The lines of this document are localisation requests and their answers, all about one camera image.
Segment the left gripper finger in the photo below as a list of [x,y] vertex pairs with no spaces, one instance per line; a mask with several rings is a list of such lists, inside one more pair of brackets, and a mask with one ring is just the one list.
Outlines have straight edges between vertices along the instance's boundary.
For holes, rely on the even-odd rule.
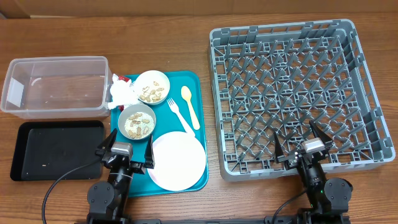
[[146,151],[144,154],[144,167],[147,169],[153,169],[155,166],[154,162],[154,153],[153,153],[153,135],[151,134],[148,138],[147,146],[146,146]]
[[106,152],[111,151],[111,148],[115,143],[117,133],[118,130],[114,128],[111,134],[96,148],[96,156],[104,156]]

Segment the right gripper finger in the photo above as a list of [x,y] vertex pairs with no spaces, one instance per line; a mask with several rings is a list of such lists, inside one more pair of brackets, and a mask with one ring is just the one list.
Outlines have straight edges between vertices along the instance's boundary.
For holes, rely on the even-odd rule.
[[320,138],[325,146],[325,149],[330,149],[333,145],[333,140],[329,135],[324,133],[313,120],[309,121],[310,128],[315,138]]
[[282,150],[282,146],[280,145],[277,133],[274,132],[273,135],[274,135],[274,143],[275,143],[274,159],[275,159],[276,163],[280,163],[282,161],[282,159],[284,158],[284,153]]

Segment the pink round plate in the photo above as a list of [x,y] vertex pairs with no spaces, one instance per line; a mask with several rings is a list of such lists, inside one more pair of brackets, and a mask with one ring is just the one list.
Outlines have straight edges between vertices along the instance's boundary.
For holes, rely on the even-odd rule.
[[151,179],[168,191],[183,191],[193,187],[206,168],[206,153],[201,142],[192,135],[172,131],[153,143],[154,168]]

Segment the white plastic fork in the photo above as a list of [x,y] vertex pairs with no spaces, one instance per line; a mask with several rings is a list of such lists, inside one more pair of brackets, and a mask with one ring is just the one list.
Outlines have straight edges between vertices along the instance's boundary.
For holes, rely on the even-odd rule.
[[168,98],[167,104],[168,104],[170,110],[177,115],[177,118],[181,122],[185,132],[191,136],[195,136],[193,129],[189,126],[189,124],[186,122],[186,120],[181,115],[181,113],[179,111],[179,107],[176,104],[176,102],[174,102],[174,100],[172,98]]

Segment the yellow plastic spoon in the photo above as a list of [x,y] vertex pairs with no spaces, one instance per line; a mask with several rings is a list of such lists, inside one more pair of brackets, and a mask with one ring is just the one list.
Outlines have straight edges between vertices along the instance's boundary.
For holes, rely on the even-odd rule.
[[192,102],[191,102],[192,93],[191,93],[189,87],[183,86],[181,88],[181,96],[187,103],[188,110],[189,110],[189,113],[190,113],[191,122],[192,122],[192,126],[193,126],[194,130],[199,130],[200,129],[200,124],[199,124],[196,112],[193,109],[193,105],[192,105]]

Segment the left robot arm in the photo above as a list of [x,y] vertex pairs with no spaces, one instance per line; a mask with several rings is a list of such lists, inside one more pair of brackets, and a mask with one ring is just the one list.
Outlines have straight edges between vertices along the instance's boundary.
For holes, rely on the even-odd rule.
[[117,133],[118,130],[114,129],[95,151],[100,163],[109,169],[109,176],[106,181],[92,185],[87,193],[90,205],[87,223],[133,223],[124,212],[133,175],[144,175],[147,169],[155,166],[152,135],[147,140],[145,161],[137,162],[132,160],[132,144],[117,142]]

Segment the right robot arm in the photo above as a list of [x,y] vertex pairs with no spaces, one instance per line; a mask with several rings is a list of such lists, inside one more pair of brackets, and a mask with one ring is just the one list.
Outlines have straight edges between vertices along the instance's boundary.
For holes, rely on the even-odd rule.
[[[333,140],[314,121],[309,122],[314,138],[302,143],[302,148],[285,156],[277,133],[274,133],[277,163],[285,169],[297,170],[303,183],[303,192],[283,203],[273,214],[271,223],[349,223],[348,211],[353,186],[342,178],[327,179],[320,164],[326,159]],[[310,208],[300,208],[292,216],[280,216],[280,211],[302,195],[308,197]]]

